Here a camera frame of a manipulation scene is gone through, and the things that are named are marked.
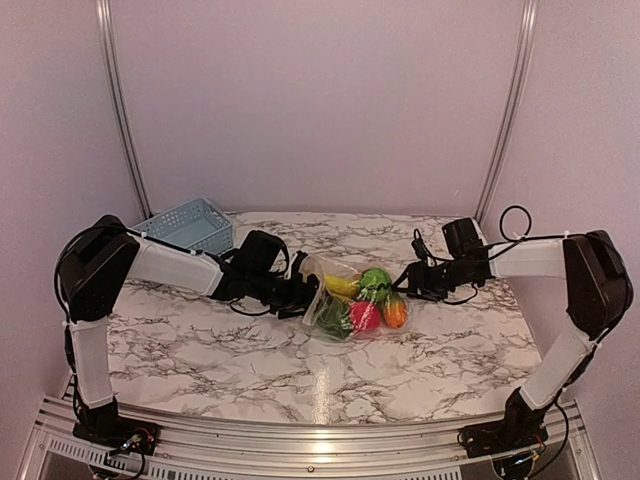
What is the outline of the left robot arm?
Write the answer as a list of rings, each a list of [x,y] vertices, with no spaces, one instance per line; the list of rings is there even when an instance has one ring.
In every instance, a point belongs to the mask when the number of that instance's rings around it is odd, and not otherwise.
[[[222,253],[181,247],[104,215],[78,232],[54,268],[54,289],[64,312],[67,358],[86,426],[106,445],[125,438],[117,416],[108,340],[137,289],[179,293],[235,306],[250,299],[264,314],[304,315],[323,285],[309,255],[291,255],[283,240],[261,230]]]

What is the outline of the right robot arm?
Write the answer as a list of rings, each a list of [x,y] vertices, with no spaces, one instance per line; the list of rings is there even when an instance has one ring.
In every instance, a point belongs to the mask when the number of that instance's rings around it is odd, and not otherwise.
[[[443,303],[462,286],[481,288],[504,280],[550,280],[559,288],[561,325],[541,363],[511,395],[495,438],[515,448],[529,437],[544,412],[574,383],[595,356],[603,339],[631,307],[634,287],[620,251],[604,229],[541,236],[524,234],[497,243],[484,240],[471,218],[445,224],[446,257],[435,256],[419,231],[416,255],[395,281],[408,297]]]

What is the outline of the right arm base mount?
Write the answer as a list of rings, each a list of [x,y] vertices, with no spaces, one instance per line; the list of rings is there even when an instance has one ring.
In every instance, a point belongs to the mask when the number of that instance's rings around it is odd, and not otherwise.
[[[511,428],[504,420],[498,420],[463,427],[457,441],[469,458],[478,458],[542,445],[548,438],[544,423]]]

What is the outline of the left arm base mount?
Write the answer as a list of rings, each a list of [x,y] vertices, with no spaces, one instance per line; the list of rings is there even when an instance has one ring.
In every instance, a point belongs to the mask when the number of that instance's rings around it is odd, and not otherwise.
[[[109,447],[113,454],[124,452],[154,453],[160,427],[156,423],[126,417],[109,417],[77,422],[73,435],[93,444]]]

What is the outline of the clear zip top bag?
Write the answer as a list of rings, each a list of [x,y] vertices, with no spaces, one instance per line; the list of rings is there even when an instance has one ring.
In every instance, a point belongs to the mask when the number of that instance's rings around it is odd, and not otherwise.
[[[346,263],[333,261],[333,260],[330,260],[328,258],[324,258],[324,257],[320,257],[320,256],[314,256],[314,255],[310,255],[310,256],[306,257],[304,260],[302,260],[301,264],[300,264],[300,267],[299,267],[299,272],[301,273],[302,278],[304,280],[306,280],[308,277],[317,277],[319,282],[320,282],[320,286],[319,286],[318,292],[316,293],[316,296],[315,296],[314,300],[312,301],[309,309],[302,316],[302,325],[308,331],[310,331],[311,333],[313,333],[315,335],[322,336],[324,338],[331,339],[331,340],[339,340],[339,339],[334,339],[334,338],[329,337],[316,324],[317,318],[319,317],[320,312],[324,309],[324,307],[326,305],[330,304],[332,301],[335,301],[335,300],[339,300],[339,301],[345,303],[348,306],[348,308],[350,308],[350,306],[353,303],[358,302],[358,301],[363,301],[363,300],[359,300],[358,296],[355,299],[347,299],[347,298],[344,298],[344,297],[331,295],[327,291],[327,289],[325,288],[324,276],[325,275],[333,275],[333,276],[337,276],[337,277],[341,277],[341,278],[349,278],[349,279],[358,278],[360,280],[362,274],[366,270],[371,269],[371,268],[379,268],[379,267],[367,266],[367,267],[363,267],[363,268],[358,268],[358,267],[353,266],[353,265],[349,265],[349,264],[346,264]],[[386,323],[385,323],[385,321],[383,319],[382,303],[374,304],[379,309],[379,311],[380,311],[380,313],[382,315],[382,322],[381,322],[380,326],[377,329],[371,330],[371,331],[359,332],[359,333],[352,332],[352,334],[348,338],[346,338],[344,340],[339,340],[339,341],[345,341],[345,340],[350,339],[352,337],[358,338],[358,337],[372,336],[372,335],[378,334],[378,332],[380,332],[380,331],[394,330],[392,328],[389,328],[386,325]]]

